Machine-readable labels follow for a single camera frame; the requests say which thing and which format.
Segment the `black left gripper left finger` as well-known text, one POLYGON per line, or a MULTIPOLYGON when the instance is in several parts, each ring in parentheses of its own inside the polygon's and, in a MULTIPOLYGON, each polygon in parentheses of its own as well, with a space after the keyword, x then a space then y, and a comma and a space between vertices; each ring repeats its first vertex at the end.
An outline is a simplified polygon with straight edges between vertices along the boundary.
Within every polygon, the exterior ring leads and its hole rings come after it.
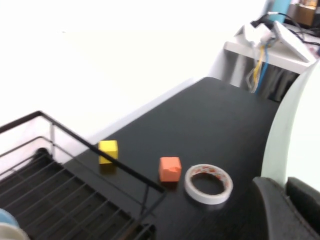
POLYGON ((268 239, 270 240, 318 240, 316 232, 298 212, 281 187, 270 178, 255 177, 253 183, 260 193, 264 207, 268 239))

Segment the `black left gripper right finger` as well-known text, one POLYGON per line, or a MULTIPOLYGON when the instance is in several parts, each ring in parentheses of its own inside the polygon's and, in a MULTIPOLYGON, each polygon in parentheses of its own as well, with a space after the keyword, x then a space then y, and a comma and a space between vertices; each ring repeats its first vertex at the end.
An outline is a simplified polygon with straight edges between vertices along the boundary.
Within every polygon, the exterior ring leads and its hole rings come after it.
POLYGON ((296 177, 289 177, 286 193, 298 212, 319 233, 320 192, 296 177))

